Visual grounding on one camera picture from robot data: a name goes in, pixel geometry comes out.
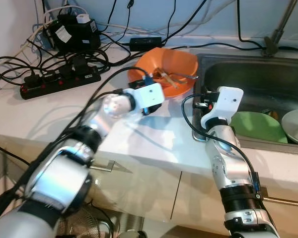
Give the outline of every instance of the white countertop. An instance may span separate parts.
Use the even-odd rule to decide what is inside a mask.
[[[259,52],[241,52],[218,48],[194,50],[195,53],[259,55]],[[109,60],[117,61],[125,56],[120,49],[108,51]],[[298,53],[280,56],[298,58]],[[124,66],[133,65],[131,61]],[[46,96],[23,100],[19,88],[6,85],[0,90],[0,135],[50,142],[82,109],[100,83],[116,70],[101,75],[100,82],[84,85]],[[102,91],[127,88],[127,72],[112,79]],[[205,144],[192,138],[191,129],[182,117],[180,104],[183,96],[166,99],[155,113],[137,119],[126,117],[115,124],[111,133],[99,147],[98,154],[109,159],[137,159],[141,163],[175,168],[192,173],[210,172]],[[192,116],[191,101],[187,113]],[[261,178],[272,179],[280,186],[291,189],[298,186],[298,155],[243,149]]]

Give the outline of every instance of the plug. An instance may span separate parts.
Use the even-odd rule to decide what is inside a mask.
[[[60,67],[59,72],[64,79],[71,79],[73,77],[72,67],[69,65],[63,65]]]
[[[90,73],[90,69],[84,56],[74,57],[73,65],[77,75],[86,75]]]
[[[79,14],[76,17],[76,20],[78,24],[84,24],[88,23],[90,21],[90,18],[88,14]]]
[[[49,70],[49,71],[46,71],[43,73],[42,81],[44,83],[52,82],[54,80],[56,80],[56,75],[55,75],[54,70]]]
[[[42,80],[38,74],[31,74],[30,76],[25,77],[24,82],[28,88],[40,87],[42,84]]]

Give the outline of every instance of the power adapter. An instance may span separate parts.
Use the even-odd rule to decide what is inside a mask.
[[[44,31],[51,47],[62,53],[96,50],[100,46],[95,20],[87,14],[61,14]]]
[[[161,37],[131,38],[130,51],[149,51],[155,47],[162,47]]]

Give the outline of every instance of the faucet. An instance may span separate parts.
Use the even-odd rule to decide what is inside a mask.
[[[297,0],[290,0],[288,7],[286,9],[286,12],[282,18],[282,21],[280,22],[278,28],[274,31],[272,37],[265,36],[264,41],[266,45],[266,49],[263,50],[264,56],[272,57],[278,52],[278,43],[284,33],[285,25],[290,17],[290,15],[293,12],[293,9],[297,3]]]

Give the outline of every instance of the power strip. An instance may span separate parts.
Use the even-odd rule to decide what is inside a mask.
[[[100,81],[97,67],[87,66],[84,57],[76,57],[73,63],[75,70],[71,65],[63,65],[59,73],[48,71],[42,76],[32,74],[25,77],[25,83],[20,87],[21,97],[23,99],[35,98]]]

